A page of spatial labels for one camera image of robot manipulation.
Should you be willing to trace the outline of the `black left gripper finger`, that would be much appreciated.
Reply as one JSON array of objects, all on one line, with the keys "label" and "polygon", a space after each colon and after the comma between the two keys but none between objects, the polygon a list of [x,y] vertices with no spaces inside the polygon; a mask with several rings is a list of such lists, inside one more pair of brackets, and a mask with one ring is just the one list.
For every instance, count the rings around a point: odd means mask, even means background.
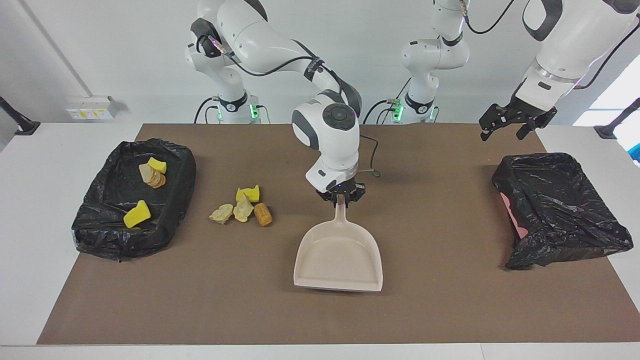
[{"label": "black left gripper finger", "polygon": [[478,120],[478,124],[481,127],[480,139],[486,142],[492,133],[498,129],[504,128],[510,125],[510,119],[508,118],[510,109],[498,104],[492,104],[485,111],[485,113]]},{"label": "black left gripper finger", "polygon": [[537,116],[524,115],[522,120],[523,125],[516,132],[517,139],[522,141],[530,132],[534,132],[536,129],[546,128],[556,114],[557,111],[547,111]]}]

